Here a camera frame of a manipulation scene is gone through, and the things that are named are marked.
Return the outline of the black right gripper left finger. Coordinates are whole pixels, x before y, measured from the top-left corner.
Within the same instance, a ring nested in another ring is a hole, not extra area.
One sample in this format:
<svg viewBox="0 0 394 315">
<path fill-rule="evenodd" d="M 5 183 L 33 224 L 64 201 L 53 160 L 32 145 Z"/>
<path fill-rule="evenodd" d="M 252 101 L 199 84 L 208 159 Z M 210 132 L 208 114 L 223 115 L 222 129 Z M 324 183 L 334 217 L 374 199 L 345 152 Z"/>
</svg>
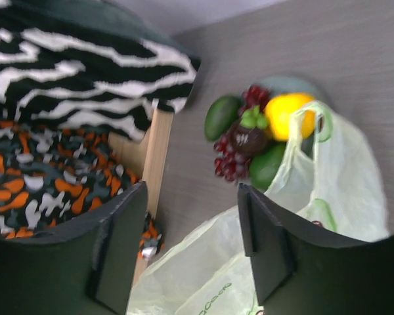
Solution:
<svg viewBox="0 0 394 315">
<path fill-rule="evenodd" d="M 139 182 L 30 238 L 0 239 L 0 314 L 125 314 L 147 203 Z"/>
</svg>

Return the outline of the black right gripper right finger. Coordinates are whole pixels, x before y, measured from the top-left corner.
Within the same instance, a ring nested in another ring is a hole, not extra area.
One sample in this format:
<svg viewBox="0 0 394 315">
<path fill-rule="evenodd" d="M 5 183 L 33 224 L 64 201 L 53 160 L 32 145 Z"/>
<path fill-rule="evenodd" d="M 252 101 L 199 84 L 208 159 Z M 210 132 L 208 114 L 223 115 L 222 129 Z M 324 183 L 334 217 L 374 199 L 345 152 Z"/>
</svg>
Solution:
<svg viewBox="0 0 394 315">
<path fill-rule="evenodd" d="M 246 184 L 238 212 L 266 314 L 394 314 L 394 235 L 372 243 L 342 236 Z"/>
</svg>

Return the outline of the light green plastic bag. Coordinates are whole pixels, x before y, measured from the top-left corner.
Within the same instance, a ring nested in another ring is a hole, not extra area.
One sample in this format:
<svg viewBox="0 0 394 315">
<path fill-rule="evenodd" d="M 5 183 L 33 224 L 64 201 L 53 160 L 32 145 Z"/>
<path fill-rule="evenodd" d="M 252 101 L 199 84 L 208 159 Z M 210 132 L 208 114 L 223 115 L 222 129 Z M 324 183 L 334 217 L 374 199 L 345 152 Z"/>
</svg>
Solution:
<svg viewBox="0 0 394 315">
<path fill-rule="evenodd" d="M 326 229 L 387 237 L 382 177 L 365 135 L 314 100 L 290 116 L 290 139 L 264 194 Z M 128 314 L 262 314 L 237 207 L 194 229 L 133 286 Z"/>
</svg>

